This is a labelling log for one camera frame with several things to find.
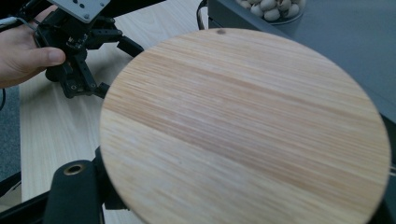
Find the black mechanical arm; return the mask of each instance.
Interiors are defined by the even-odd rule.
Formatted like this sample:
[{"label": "black mechanical arm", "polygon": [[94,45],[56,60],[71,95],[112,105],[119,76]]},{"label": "black mechanical arm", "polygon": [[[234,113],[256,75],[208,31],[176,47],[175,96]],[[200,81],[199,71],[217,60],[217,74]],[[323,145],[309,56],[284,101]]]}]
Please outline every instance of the black mechanical arm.
[{"label": "black mechanical arm", "polygon": [[[119,49],[135,57],[143,48],[117,29],[114,18],[164,0],[49,1],[58,8],[37,25],[35,42],[40,48],[62,49],[66,61],[49,67],[46,72],[47,79],[59,82],[67,98],[78,95],[104,98],[109,87],[105,83],[97,85],[92,77],[85,63],[88,50],[99,49],[105,43],[118,42]],[[24,3],[15,16],[30,21],[49,5],[45,0],[31,0]]]}]

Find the gray fabric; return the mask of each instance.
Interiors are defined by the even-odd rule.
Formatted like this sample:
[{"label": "gray fabric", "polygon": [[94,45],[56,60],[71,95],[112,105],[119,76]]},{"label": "gray fabric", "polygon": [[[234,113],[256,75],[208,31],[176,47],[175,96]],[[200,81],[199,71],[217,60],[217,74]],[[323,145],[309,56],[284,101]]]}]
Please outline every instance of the gray fabric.
[{"label": "gray fabric", "polygon": [[6,91],[6,104],[0,111],[0,181],[21,170],[19,87]]}]

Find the bamboo cutting board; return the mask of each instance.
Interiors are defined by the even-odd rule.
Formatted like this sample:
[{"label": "bamboo cutting board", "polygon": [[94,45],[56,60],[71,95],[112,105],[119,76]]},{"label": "bamboo cutting board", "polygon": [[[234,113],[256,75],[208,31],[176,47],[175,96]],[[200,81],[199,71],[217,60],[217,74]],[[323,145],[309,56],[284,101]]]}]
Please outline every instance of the bamboo cutting board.
[{"label": "bamboo cutting board", "polygon": [[365,223],[389,143],[346,72],[275,35],[205,30],[134,58],[103,104],[101,148],[147,223]]}]

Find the wooden table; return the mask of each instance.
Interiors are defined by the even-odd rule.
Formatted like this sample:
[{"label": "wooden table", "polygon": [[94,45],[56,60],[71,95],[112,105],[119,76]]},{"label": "wooden table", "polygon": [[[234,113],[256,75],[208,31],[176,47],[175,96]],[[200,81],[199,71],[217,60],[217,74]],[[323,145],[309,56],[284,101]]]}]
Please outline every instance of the wooden table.
[{"label": "wooden table", "polygon": [[[116,18],[125,35],[148,49],[175,35],[198,30],[195,10],[201,0],[168,0]],[[132,58],[103,45],[90,51],[87,64],[98,83],[111,84]],[[21,84],[22,199],[50,189],[53,173],[76,160],[92,160],[99,147],[99,117],[103,100],[95,96],[64,97],[58,83],[44,74]],[[140,223],[126,211],[106,212],[107,223]]]},{"label": "wooden table", "polygon": [[146,223],[366,223],[389,142],[364,91],[290,40],[200,31],[134,58],[104,101],[101,149]]}]

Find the gray surface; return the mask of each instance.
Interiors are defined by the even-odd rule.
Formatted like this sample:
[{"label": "gray surface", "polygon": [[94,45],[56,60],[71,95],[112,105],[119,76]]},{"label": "gray surface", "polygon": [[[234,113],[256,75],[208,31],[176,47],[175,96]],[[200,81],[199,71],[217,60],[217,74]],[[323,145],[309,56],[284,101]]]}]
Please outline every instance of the gray surface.
[{"label": "gray surface", "polygon": [[345,69],[396,122],[396,0],[307,0],[299,20],[276,28]]},{"label": "gray surface", "polygon": [[6,104],[0,111],[0,181],[21,170],[19,88],[6,91]]}]

